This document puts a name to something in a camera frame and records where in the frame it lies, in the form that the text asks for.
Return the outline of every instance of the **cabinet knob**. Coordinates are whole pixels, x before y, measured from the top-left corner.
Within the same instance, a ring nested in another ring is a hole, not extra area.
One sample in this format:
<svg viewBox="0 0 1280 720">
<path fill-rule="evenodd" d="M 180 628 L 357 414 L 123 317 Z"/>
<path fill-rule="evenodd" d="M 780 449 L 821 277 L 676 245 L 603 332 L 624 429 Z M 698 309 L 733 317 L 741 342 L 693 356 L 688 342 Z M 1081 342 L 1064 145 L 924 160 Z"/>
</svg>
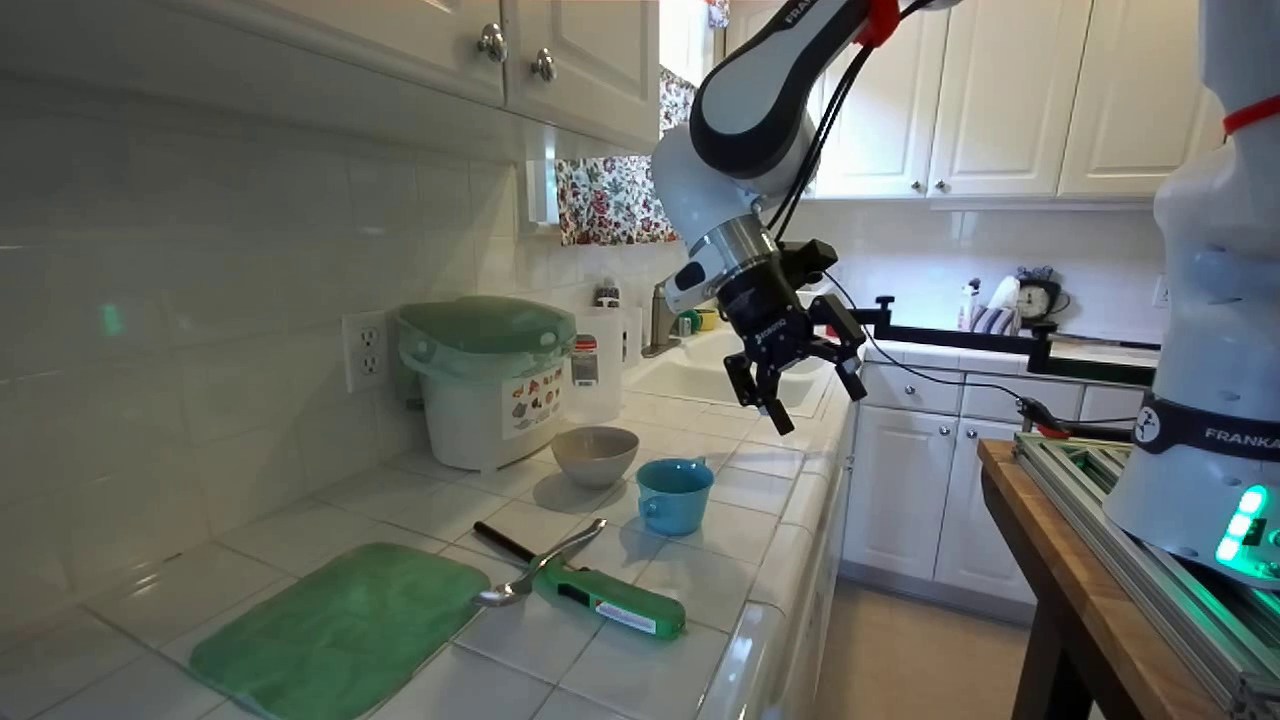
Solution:
<svg viewBox="0 0 1280 720">
<path fill-rule="evenodd" d="M 508 38 L 499 23 L 485 23 L 480 38 L 477 38 L 477 53 L 488 57 L 488 62 L 508 62 Z"/>
<path fill-rule="evenodd" d="M 553 57 L 553 49 L 538 49 L 538 53 L 532 57 L 526 75 L 536 75 L 536 81 L 545 81 L 545 83 L 554 81 L 554 57 Z"/>
</svg>

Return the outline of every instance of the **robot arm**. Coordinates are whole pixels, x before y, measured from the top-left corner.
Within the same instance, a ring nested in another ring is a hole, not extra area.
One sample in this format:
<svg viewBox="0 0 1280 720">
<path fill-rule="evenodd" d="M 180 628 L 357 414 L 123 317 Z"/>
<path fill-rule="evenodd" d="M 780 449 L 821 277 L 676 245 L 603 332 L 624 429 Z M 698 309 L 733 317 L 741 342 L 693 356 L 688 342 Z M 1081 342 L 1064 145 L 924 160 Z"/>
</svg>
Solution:
<svg viewBox="0 0 1280 720">
<path fill-rule="evenodd" d="M 737 338 L 726 381 L 741 405 L 756 405 L 793 433 L 774 399 L 780 374 L 802 356 L 833 362 L 848 397 L 860 399 L 860 323 L 835 297 L 806 309 L 796 288 L 835 264 L 827 245 L 774 248 L 761 206 L 798 198 L 811 158 L 802 99 L 843 43 L 876 49 L 901 21 L 895 0 L 787 0 L 737 57 L 694 91 L 688 126 L 650 152 L 650 186 L 688 245 L 688 264 L 663 282 L 672 313 L 716 302 Z"/>
</svg>

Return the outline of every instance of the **white bowl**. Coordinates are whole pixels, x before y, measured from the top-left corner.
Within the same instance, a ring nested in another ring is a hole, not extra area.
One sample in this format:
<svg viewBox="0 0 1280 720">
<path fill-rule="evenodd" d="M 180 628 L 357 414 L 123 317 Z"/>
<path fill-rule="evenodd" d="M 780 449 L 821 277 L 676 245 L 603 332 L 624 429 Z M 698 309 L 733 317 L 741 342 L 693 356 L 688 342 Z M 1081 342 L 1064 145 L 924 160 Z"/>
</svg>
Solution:
<svg viewBox="0 0 1280 720">
<path fill-rule="evenodd" d="M 567 480 L 586 487 L 614 485 L 637 462 L 638 438 L 629 429 L 570 429 L 553 439 L 553 457 Z"/>
</svg>

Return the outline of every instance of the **cabinet door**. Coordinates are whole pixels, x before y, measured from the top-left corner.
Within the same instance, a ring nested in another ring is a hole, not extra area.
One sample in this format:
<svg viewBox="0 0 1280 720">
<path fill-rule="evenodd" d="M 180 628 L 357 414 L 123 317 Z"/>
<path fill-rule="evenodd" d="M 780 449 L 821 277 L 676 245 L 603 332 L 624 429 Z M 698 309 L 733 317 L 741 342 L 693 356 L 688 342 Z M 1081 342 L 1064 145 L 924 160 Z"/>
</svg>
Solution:
<svg viewBox="0 0 1280 720">
<path fill-rule="evenodd" d="M 402 71 L 477 99 L 504 99 L 504 64 L 477 53 L 485 23 L 499 23 L 499 0 L 174 0 L 210 18 Z"/>
<path fill-rule="evenodd" d="M 950 9 L 930 198 L 1052 198 L 1085 53 L 1085 0 Z"/>
<path fill-rule="evenodd" d="M 864 409 L 843 559 L 930 579 L 956 416 Z"/>
<path fill-rule="evenodd" d="M 1166 174 L 1219 140 L 1198 90 L 1196 0 L 1104 0 L 1090 9 L 1064 198 L 1152 198 Z"/>
<path fill-rule="evenodd" d="M 1030 606 L 1037 594 L 1029 589 L 1024 574 L 1015 569 L 980 487 L 980 439 L 1006 439 L 1015 426 L 985 426 L 963 422 L 950 462 L 950 487 L 948 487 L 948 512 L 942 532 L 935 549 L 935 579 L 985 595 L 1002 595 Z"/>
<path fill-rule="evenodd" d="M 1081 426 L 1130 429 L 1136 414 L 1142 409 L 1142 397 L 1142 388 L 1089 385 Z"/>
<path fill-rule="evenodd" d="M 742 49 L 774 13 L 774 0 L 733 0 L 723 57 Z"/>
<path fill-rule="evenodd" d="M 655 145 L 655 0 L 508 0 L 508 103 L 603 140 Z"/>
<path fill-rule="evenodd" d="M 864 366 L 867 409 L 902 409 L 902 414 L 961 414 L 961 374 L 927 370 L 930 381 L 919 381 L 891 366 Z"/>
<path fill-rule="evenodd" d="M 970 374 L 963 381 L 961 416 L 1020 426 L 1020 405 L 1006 393 L 1041 399 L 1055 422 L 1071 426 L 1081 416 L 1085 385 Z"/>
<path fill-rule="evenodd" d="M 948 18 L 912 18 L 864 64 L 827 138 L 811 198 L 924 198 L 942 75 Z M 806 98 L 821 121 L 853 53 L 843 53 Z"/>
<path fill-rule="evenodd" d="M 684 83 L 712 69 L 708 0 L 660 0 L 660 62 Z"/>
</svg>

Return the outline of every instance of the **green cutting board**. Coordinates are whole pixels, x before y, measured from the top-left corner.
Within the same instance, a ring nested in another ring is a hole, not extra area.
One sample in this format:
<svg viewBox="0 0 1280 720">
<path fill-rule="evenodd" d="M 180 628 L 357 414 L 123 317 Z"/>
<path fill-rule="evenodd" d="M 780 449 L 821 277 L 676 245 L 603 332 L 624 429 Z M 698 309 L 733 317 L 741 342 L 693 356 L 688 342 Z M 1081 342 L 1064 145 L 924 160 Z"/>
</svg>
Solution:
<svg viewBox="0 0 1280 720">
<path fill-rule="evenodd" d="M 190 673 L 265 717 L 361 717 L 477 618 L 485 586 L 469 563 L 362 546 L 195 645 Z"/>
</svg>

